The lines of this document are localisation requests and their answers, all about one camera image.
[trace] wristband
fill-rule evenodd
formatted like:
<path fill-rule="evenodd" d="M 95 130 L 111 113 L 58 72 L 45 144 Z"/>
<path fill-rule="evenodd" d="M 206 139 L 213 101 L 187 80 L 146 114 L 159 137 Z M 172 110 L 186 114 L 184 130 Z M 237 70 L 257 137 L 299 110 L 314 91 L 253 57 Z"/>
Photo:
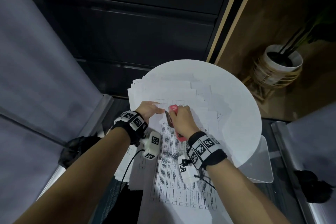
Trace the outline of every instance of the wristband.
<path fill-rule="evenodd" d="M 203 167 L 206 170 L 207 166 L 216 165 L 227 158 L 219 141 L 204 132 L 199 131 L 193 134 L 188 144 L 191 148 L 187 154 L 196 169 Z"/>
<path fill-rule="evenodd" d="M 126 111 L 115 119 L 112 129 L 116 127 L 124 128 L 130 137 L 131 144 L 138 145 L 139 140 L 146 137 L 145 131 L 148 128 L 148 124 L 140 113 Z"/>

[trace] white tracking device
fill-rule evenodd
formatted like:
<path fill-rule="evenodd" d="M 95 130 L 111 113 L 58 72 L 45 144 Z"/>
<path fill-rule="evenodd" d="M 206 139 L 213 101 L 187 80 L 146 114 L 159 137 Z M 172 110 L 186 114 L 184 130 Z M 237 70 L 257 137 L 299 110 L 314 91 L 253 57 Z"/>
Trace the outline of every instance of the white tracking device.
<path fill-rule="evenodd" d="M 198 177 L 195 177 L 195 175 L 199 176 L 199 172 L 187 154 L 179 156 L 177 162 L 184 183 L 190 184 L 199 180 Z"/>
<path fill-rule="evenodd" d="M 148 138 L 140 139 L 140 142 L 144 144 L 144 152 L 142 156 L 146 159 L 154 159 L 160 153 L 160 145 L 161 145 L 161 135 L 152 131 Z"/>

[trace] right forearm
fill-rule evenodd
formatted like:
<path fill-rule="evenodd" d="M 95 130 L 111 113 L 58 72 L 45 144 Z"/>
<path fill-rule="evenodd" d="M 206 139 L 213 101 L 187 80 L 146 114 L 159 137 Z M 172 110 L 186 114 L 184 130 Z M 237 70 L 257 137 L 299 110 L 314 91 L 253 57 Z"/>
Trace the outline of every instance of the right forearm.
<path fill-rule="evenodd" d="M 207 166 L 207 171 L 235 224 L 288 223 L 272 202 L 229 160 Z"/>

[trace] white round table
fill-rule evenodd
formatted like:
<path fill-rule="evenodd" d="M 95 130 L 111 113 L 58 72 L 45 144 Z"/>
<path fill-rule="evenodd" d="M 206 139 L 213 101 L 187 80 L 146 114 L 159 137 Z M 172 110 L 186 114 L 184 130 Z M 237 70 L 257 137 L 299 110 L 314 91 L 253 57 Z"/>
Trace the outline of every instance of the white round table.
<path fill-rule="evenodd" d="M 261 136 L 261 116 L 257 103 L 245 85 L 228 71 L 199 60 L 174 60 L 159 65 L 149 74 L 193 73 L 194 77 L 220 94 L 232 113 L 222 129 L 226 146 L 236 167 L 255 152 Z"/>

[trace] red tool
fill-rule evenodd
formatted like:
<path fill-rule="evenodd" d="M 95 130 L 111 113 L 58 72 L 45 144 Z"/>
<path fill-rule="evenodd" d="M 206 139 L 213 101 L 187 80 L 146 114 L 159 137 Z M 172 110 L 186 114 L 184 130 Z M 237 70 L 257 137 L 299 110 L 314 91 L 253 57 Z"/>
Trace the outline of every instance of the red tool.
<path fill-rule="evenodd" d="M 170 110 L 170 111 L 174 111 L 174 112 L 177 114 L 178 107 L 177 107 L 177 105 L 171 105 L 171 106 L 169 106 L 169 110 Z M 173 124 L 173 122 L 172 122 L 172 120 L 171 120 L 171 118 L 170 118 L 170 116 L 169 116 L 169 114 L 168 114 L 167 111 L 166 111 L 166 117 L 167 117 L 168 125 L 169 125 L 170 127 L 174 127 L 174 124 Z M 187 138 L 185 138 L 183 135 L 180 135 L 178 132 L 176 132 L 176 130 L 175 130 L 175 133 L 176 133 L 176 137 L 177 137 L 177 139 L 178 139 L 180 142 L 187 141 Z"/>

